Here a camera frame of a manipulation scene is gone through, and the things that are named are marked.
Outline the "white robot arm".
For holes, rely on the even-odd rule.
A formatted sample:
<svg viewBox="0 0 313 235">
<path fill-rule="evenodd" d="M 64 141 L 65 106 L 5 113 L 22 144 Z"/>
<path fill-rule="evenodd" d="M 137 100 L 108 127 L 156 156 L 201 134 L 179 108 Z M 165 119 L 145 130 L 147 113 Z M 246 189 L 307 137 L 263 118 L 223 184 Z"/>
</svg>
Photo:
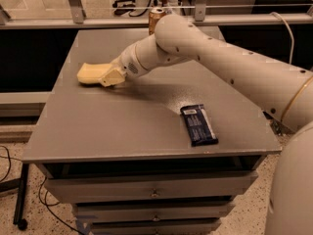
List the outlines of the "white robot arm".
<svg viewBox="0 0 313 235">
<path fill-rule="evenodd" d="M 133 61 L 143 75 L 154 68 L 192 59 L 248 97 L 294 131 L 273 177 L 264 235 L 313 235 L 313 83 L 312 72 L 209 37 L 172 14 L 105 66 L 99 81 L 119 84 L 132 75 Z"/>
</svg>

